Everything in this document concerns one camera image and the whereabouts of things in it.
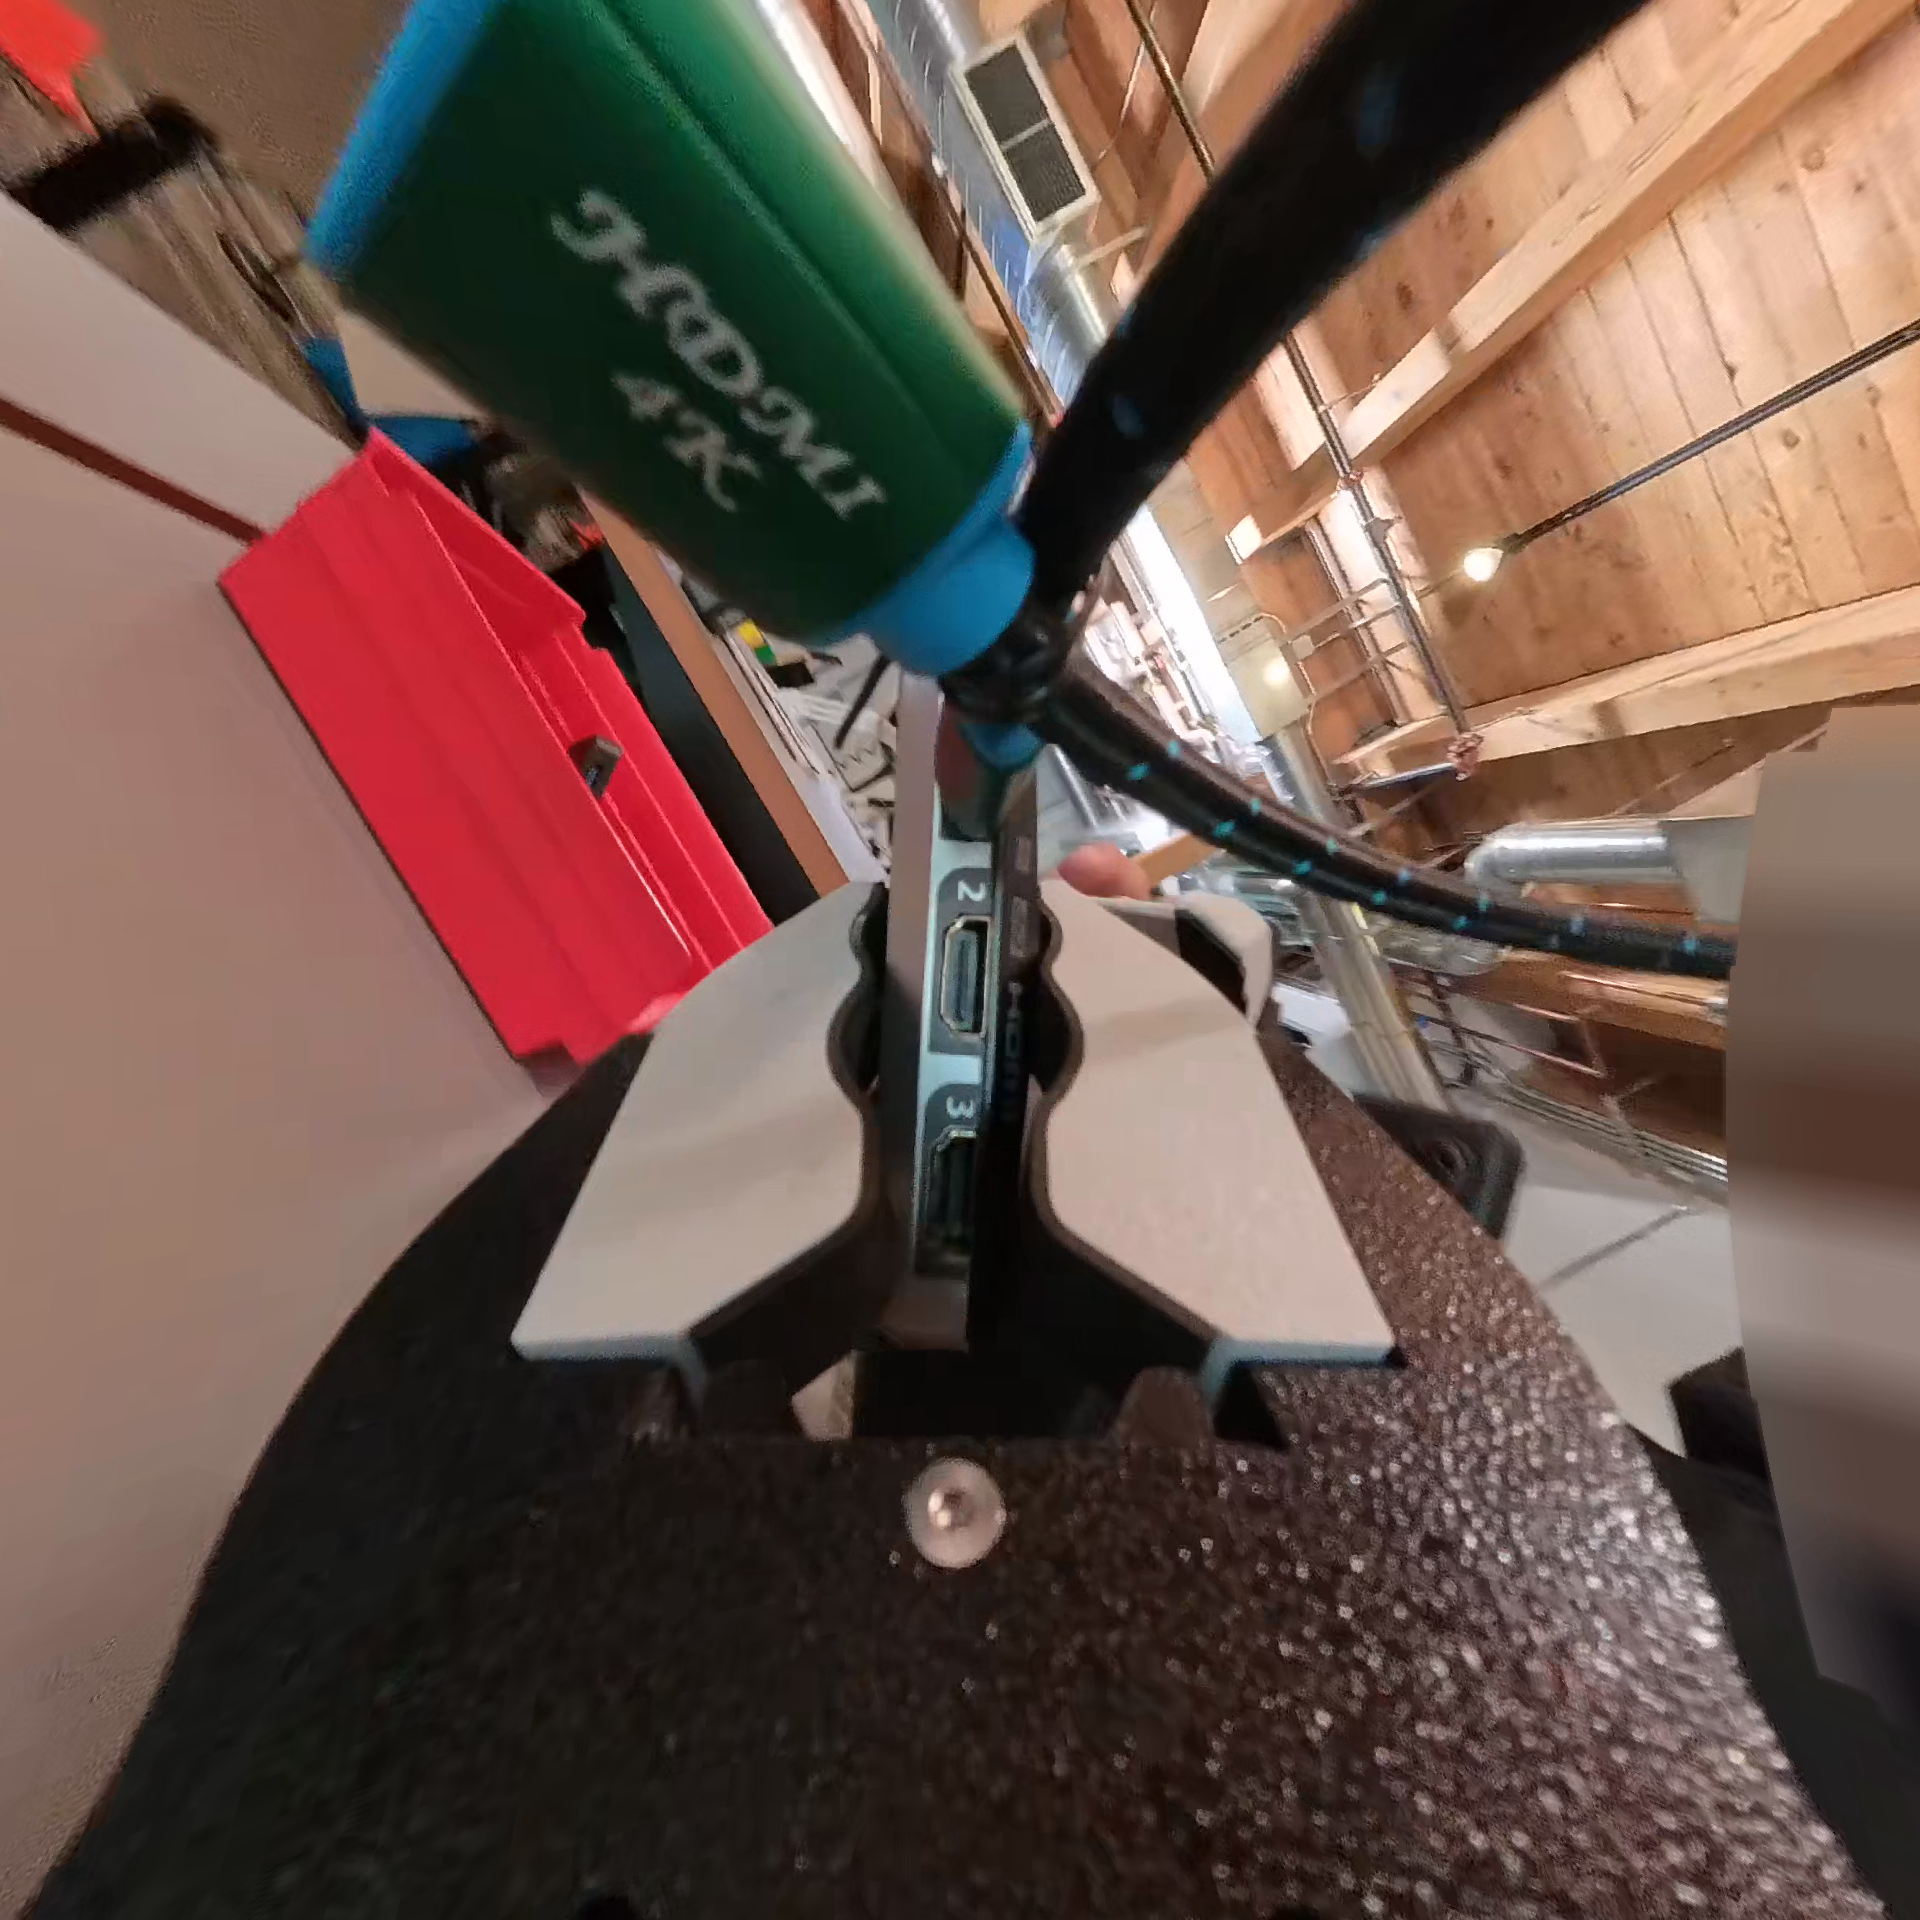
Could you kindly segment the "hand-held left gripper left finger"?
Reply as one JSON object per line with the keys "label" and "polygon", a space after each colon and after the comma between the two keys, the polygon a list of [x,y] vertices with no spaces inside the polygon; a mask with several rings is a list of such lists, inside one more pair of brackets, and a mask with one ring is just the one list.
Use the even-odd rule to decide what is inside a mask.
{"label": "hand-held left gripper left finger", "polygon": [[871,1098],[884,887],[847,884],[655,1028],[511,1330],[524,1360],[641,1360],[692,1398],[788,1398],[878,1319]]}

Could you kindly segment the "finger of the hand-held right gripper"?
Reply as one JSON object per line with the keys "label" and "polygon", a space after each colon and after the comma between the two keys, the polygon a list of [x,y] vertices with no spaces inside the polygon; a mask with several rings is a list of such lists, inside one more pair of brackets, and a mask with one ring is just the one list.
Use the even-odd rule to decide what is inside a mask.
{"label": "finger of the hand-held right gripper", "polygon": [[1270,1015],[1276,988],[1273,927],[1243,900],[1215,894],[1179,894],[1168,900],[1174,948],[1247,1026]]}

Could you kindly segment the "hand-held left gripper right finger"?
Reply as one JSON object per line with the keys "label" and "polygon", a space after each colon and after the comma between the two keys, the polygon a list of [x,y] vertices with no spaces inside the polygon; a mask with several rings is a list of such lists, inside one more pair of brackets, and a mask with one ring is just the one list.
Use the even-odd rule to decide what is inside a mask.
{"label": "hand-held left gripper right finger", "polygon": [[1207,930],[1217,984],[1171,911],[1147,930],[1068,880],[1040,899],[1062,1068],[1027,1136],[1033,1327],[1095,1379],[1174,1366],[1208,1400],[1241,1366],[1387,1362],[1397,1338],[1241,1004],[1269,965]]}

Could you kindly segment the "silver video switch with cable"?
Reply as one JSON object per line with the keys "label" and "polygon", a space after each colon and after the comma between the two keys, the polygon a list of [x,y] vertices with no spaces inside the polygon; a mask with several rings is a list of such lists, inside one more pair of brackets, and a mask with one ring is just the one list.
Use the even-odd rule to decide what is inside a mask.
{"label": "silver video switch with cable", "polygon": [[880,984],[880,1182],[901,1278],[880,1341],[961,1350],[968,1325],[973,1172],[991,1115],[1004,925],[1037,899],[1035,781],[1020,775],[991,844],[949,824],[936,787],[941,694],[903,678]]}

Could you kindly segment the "red plastic bin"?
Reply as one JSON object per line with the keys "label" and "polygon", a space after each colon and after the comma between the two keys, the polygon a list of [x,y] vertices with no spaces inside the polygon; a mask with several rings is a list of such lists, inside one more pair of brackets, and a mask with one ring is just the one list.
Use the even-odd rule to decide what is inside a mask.
{"label": "red plastic bin", "polygon": [[769,933],[580,606],[391,438],[221,589],[513,1061],[590,1064]]}

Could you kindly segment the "white air vent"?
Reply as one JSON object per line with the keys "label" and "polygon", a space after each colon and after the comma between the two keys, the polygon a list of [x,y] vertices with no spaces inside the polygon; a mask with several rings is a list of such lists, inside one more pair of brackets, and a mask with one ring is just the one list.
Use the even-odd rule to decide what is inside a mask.
{"label": "white air vent", "polygon": [[980,46],[952,86],[1027,238],[1040,243],[1096,206],[1096,183],[1027,36]]}

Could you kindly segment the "silver air duct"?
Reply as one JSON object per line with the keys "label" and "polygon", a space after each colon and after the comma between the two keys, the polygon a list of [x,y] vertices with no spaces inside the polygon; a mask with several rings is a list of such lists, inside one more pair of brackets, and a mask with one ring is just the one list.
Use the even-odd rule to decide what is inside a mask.
{"label": "silver air duct", "polygon": [[1683,884],[1656,819],[1511,822],[1465,854],[1460,878],[1518,888],[1536,883]]}

